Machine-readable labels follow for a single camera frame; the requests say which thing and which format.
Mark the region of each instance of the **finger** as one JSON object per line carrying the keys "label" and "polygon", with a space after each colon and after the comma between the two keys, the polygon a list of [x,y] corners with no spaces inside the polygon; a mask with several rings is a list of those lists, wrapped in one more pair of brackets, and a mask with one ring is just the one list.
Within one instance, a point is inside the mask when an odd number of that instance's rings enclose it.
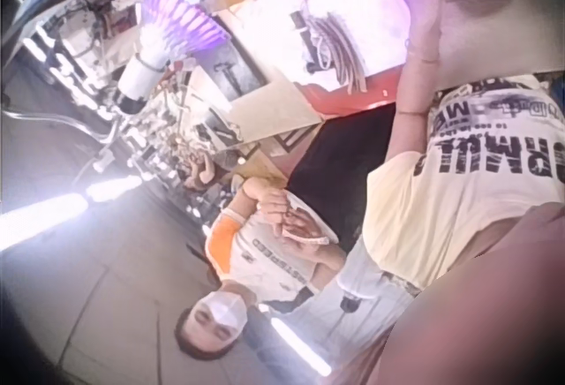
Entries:
{"label": "finger", "polygon": [[315,220],[312,218],[310,213],[308,213],[303,208],[293,208],[291,211],[296,217],[302,219],[303,221],[315,223]]}
{"label": "finger", "polygon": [[290,204],[289,201],[281,196],[278,195],[266,195],[261,201],[261,204],[263,205],[267,205],[267,204],[276,204],[279,206],[285,206],[286,208],[289,208]]}
{"label": "finger", "polygon": [[284,215],[284,224],[292,227],[304,228],[306,226],[306,221],[295,215]]}
{"label": "finger", "polygon": [[291,235],[299,238],[310,238],[312,234],[307,228],[297,228],[294,226],[283,225],[283,228]]}
{"label": "finger", "polygon": [[263,213],[263,219],[265,220],[265,222],[272,223],[272,224],[283,225],[283,223],[284,223],[283,215],[278,215],[278,214],[265,214],[265,213]]}
{"label": "finger", "polygon": [[280,214],[284,215],[288,208],[282,204],[261,204],[261,213],[263,214]]}

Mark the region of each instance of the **lamp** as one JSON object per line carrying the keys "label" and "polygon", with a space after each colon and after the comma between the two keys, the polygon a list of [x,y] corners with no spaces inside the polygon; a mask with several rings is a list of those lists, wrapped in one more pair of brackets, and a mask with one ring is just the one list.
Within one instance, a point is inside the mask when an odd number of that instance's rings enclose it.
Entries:
{"label": "lamp", "polygon": [[125,114],[137,114],[147,104],[171,58],[210,49],[230,35],[205,11],[185,0],[143,0],[141,51],[125,67],[114,102]]}

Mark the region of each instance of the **person in background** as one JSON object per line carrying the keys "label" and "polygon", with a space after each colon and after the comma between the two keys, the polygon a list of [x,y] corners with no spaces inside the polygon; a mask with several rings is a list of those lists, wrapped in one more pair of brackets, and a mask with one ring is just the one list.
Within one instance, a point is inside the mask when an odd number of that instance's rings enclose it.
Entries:
{"label": "person in background", "polygon": [[191,153],[186,160],[190,166],[190,176],[185,180],[185,187],[199,192],[219,179],[225,171],[216,170],[210,155],[205,152]]}
{"label": "person in background", "polygon": [[293,306],[334,278],[358,239],[366,175],[384,161],[394,113],[390,106],[326,122],[284,189],[264,178],[244,182],[206,243],[221,288],[178,320],[183,352],[218,359],[241,334],[250,307]]}
{"label": "person in background", "polygon": [[[321,238],[325,245],[315,241]],[[257,177],[223,210],[206,253],[222,285],[185,311],[176,331],[181,350],[196,359],[225,354],[243,331],[248,308],[292,301],[304,287],[319,291],[345,261],[337,236],[311,208]]]}

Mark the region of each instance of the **fluorescent light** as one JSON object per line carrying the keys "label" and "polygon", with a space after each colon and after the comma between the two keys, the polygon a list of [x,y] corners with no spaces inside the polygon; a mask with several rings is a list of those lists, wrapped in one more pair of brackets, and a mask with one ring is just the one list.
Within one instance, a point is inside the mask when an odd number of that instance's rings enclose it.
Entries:
{"label": "fluorescent light", "polygon": [[67,76],[68,74],[71,74],[72,72],[74,72],[74,67],[72,66],[71,62],[63,54],[60,54],[60,53],[57,52],[55,54],[55,58],[63,66],[63,70],[61,71],[62,74]]}
{"label": "fluorescent light", "polygon": [[90,85],[87,84],[87,81],[85,80],[85,82],[82,84],[82,87],[85,88],[85,91],[87,91],[89,94],[91,95],[96,95],[96,92],[92,89],[92,87]]}
{"label": "fluorescent light", "polygon": [[53,76],[56,77],[56,79],[61,82],[63,85],[65,85],[67,88],[69,89],[73,89],[75,88],[74,85],[74,80],[68,76],[64,76],[59,70],[57,70],[55,67],[50,67],[49,71],[51,72],[51,74]]}
{"label": "fluorescent light", "polygon": [[95,202],[115,200],[120,195],[137,188],[143,183],[139,176],[128,176],[120,179],[112,179],[100,184],[90,185],[87,195]]}
{"label": "fluorescent light", "polygon": [[45,32],[45,29],[41,26],[41,25],[37,25],[35,27],[35,32],[37,32],[37,34],[41,37],[41,39],[45,42],[45,45],[47,45],[50,48],[54,48],[55,47],[55,40],[53,38],[51,38],[47,32]]}
{"label": "fluorescent light", "polygon": [[149,182],[151,179],[154,178],[154,175],[152,175],[152,174],[149,173],[148,171],[144,171],[143,173],[141,173],[141,178],[142,178],[145,182]]}
{"label": "fluorescent light", "polygon": [[84,197],[69,193],[0,215],[0,251],[71,220],[87,208]]}
{"label": "fluorescent light", "polygon": [[135,140],[140,147],[145,148],[147,146],[147,140],[141,135],[137,127],[131,128],[127,136]]}
{"label": "fluorescent light", "polygon": [[302,341],[283,321],[274,317],[271,319],[271,326],[281,338],[321,376],[326,377],[332,373],[331,366],[326,363],[322,357],[316,354],[308,344]]}
{"label": "fluorescent light", "polygon": [[41,50],[41,48],[39,48],[37,46],[37,44],[35,42],[33,42],[31,39],[26,38],[22,41],[24,43],[24,46],[29,50],[29,52],[32,53],[32,55],[37,58],[39,61],[41,61],[42,63],[45,63],[45,60],[47,60],[47,56],[45,55],[45,53]]}
{"label": "fluorescent light", "polygon": [[210,236],[210,234],[212,233],[212,230],[210,229],[210,227],[207,224],[202,225],[202,231],[204,232],[204,235],[206,235],[206,238],[208,238]]}

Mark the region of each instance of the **face mask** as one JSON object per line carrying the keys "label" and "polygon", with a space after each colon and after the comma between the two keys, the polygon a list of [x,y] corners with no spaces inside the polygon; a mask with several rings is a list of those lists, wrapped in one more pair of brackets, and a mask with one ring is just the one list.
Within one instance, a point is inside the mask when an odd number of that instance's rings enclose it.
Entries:
{"label": "face mask", "polygon": [[200,303],[206,305],[216,323],[241,332],[247,323],[247,307],[244,299],[233,292],[210,292]]}

